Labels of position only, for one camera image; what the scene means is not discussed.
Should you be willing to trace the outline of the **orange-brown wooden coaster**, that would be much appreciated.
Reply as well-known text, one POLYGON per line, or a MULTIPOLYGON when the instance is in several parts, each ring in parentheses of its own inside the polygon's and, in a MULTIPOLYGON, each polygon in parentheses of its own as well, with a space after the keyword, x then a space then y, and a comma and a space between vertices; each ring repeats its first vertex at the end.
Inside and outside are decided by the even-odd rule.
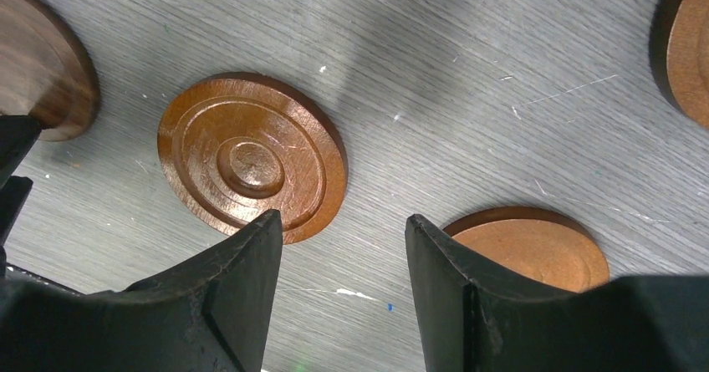
POLYGON ((649 39, 650 68, 665 99, 708 127, 708 0, 659 0, 649 39))

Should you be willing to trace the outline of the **small orange-brown coaster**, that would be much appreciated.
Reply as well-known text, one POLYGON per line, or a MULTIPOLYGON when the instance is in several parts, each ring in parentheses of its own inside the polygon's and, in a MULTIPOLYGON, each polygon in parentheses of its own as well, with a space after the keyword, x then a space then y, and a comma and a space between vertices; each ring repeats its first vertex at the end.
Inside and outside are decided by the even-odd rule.
POLYGON ((592 234, 574 219, 532 206, 500 206, 464 216, 443 231, 515 273, 581 293, 610 279, 592 234))

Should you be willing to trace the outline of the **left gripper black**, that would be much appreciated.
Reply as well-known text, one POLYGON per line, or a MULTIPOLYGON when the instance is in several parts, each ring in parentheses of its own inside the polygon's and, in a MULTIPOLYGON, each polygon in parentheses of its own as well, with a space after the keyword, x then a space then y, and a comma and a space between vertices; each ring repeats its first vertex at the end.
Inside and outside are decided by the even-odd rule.
POLYGON ((5 242, 33 186, 31 179, 13 173, 41 132, 41 125, 31 116, 1 116, 1 278, 7 271, 5 242))

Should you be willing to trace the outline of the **matte brown wooden coaster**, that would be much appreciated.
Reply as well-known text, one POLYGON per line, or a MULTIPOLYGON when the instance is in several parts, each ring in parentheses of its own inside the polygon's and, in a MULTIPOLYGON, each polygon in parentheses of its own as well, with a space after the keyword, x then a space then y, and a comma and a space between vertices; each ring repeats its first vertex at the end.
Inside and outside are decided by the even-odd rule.
POLYGON ((306 94, 263 74, 207 77, 178 94, 157 129, 172 190, 231 235, 277 210, 283 240, 323 231, 344 201, 349 165, 334 122, 306 94))

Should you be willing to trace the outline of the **dark walnut small coaster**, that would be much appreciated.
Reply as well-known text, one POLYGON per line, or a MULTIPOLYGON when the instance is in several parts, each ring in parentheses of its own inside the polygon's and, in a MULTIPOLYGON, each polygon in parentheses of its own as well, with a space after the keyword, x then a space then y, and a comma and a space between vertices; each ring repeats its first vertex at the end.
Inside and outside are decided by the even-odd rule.
POLYGON ((43 0, 1 0, 1 113, 41 124, 40 140, 85 133, 100 109, 99 77, 79 36, 43 0))

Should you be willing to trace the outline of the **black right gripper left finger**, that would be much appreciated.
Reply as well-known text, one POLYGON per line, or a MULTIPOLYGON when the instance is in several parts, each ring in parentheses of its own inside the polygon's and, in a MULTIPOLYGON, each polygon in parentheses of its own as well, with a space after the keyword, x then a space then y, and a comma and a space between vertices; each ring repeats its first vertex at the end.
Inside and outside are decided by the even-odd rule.
POLYGON ((278 211, 121 292, 1 283, 4 371, 259 371, 283 250, 278 211))

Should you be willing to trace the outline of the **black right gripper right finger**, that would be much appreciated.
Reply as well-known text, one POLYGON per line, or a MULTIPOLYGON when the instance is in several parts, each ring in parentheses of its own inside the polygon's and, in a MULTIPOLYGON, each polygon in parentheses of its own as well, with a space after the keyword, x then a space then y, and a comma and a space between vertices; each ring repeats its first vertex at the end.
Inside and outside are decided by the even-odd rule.
POLYGON ((584 293, 526 278, 406 222, 429 371, 705 371, 708 278, 624 276, 584 293))

